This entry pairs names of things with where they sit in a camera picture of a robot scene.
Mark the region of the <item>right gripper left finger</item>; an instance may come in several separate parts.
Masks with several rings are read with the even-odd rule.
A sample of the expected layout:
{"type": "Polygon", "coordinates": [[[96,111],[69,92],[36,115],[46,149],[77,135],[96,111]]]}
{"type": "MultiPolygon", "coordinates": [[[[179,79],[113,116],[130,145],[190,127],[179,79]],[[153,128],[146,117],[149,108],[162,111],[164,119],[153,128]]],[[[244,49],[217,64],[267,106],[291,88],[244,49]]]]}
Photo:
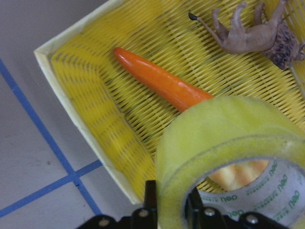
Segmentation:
{"type": "Polygon", "coordinates": [[[145,182],[144,207],[157,213],[157,194],[156,181],[148,180],[145,182]]]}

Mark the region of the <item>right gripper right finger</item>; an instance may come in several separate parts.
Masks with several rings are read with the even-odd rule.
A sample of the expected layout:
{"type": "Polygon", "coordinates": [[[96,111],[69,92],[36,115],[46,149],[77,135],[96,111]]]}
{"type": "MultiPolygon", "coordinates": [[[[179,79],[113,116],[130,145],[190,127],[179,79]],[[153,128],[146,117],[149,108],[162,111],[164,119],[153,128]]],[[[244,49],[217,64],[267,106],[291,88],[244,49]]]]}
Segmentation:
{"type": "Polygon", "coordinates": [[[199,191],[194,187],[191,192],[187,195],[185,203],[185,214],[194,215],[198,214],[203,209],[202,199],[200,197],[199,191]]]}

